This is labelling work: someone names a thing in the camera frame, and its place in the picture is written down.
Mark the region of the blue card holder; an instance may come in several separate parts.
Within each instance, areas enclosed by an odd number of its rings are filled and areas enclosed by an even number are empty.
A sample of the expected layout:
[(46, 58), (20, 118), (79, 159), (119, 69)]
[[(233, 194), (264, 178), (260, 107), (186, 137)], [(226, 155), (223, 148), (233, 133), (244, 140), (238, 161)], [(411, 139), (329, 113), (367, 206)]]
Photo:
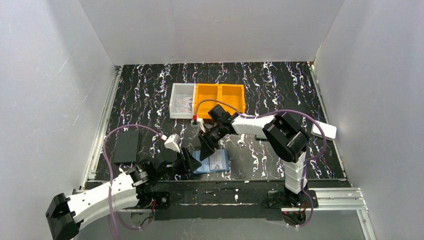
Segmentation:
[(199, 150), (194, 151), (192, 156), (201, 163), (201, 166), (193, 171), (194, 174), (220, 173), (230, 170), (228, 151), (226, 149), (218, 149), (203, 160), (200, 160)]

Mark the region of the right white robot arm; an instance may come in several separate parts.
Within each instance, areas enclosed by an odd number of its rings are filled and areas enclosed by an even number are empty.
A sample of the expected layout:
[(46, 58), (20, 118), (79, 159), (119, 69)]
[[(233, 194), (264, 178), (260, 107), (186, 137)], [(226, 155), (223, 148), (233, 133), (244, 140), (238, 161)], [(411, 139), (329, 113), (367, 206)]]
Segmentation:
[(300, 120), (293, 116), (296, 114), (306, 118), (305, 113), (282, 109), (261, 116), (246, 116), (237, 112), (230, 114), (217, 104), (208, 114), (214, 125), (198, 134), (200, 160), (214, 154), (219, 141), (226, 135), (248, 134), (265, 137), (283, 161), (285, 189), (296, 195), (306, 192), (305, 157), (310, 136), (302, 128)]

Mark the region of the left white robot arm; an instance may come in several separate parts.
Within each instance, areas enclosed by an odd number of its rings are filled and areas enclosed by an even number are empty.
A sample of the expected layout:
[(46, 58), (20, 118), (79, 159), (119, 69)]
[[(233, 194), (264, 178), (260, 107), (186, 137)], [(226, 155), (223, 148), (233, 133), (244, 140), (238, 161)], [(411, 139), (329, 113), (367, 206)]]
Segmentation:
[(170, 206), (170, 192), (153, 191), (166, 173), (193, 173), (202, 163), (182, 148), (174, 161), (163, 161), (159, 167), (147, 158), (108, 181), (90, 190), (53, 197), (46, 213), (50, 234), (54, 240), (71, 240), (88, 224), (116, 212), (140, 207), (154, 213)]

